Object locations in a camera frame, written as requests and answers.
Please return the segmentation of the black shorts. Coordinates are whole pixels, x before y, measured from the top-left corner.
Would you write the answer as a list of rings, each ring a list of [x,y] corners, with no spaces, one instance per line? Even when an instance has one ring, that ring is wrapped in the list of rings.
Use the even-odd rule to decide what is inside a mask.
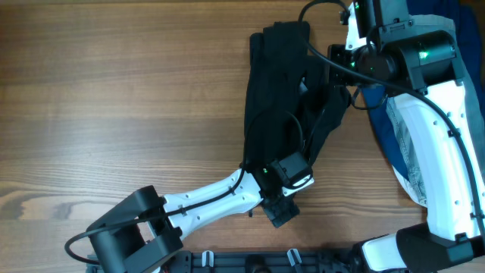
[[[249,39],[246,161],[262,166],[300,150],[313,164],[350,105],[349,91],[327,79],[327,65],[308,54],[310,25],[276,22]]]

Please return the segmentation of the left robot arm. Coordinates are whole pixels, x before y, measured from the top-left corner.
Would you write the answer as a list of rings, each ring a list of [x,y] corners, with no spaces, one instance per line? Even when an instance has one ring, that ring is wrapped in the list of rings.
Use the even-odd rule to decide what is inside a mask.
[[[293,195],[313,183],[311,165],[295,152],[187,193],[159,196],[153,186],[143,187],[91,224],[89,241],[103,271],[151,272],[191,233],[229,215],[263,206],[280,227],[299,213]]]

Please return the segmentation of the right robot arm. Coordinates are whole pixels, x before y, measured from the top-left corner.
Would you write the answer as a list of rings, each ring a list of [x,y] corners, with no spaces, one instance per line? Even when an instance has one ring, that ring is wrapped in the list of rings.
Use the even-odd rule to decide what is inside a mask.
[[[354,1],[340,21],[343,49],[330,72],[347,86],[376,83],[407,177],[427,209],[422,224],[359,243],[363,272],[436,272],[484,254],[483,118],[458,47],[455,22],[404,1]]]

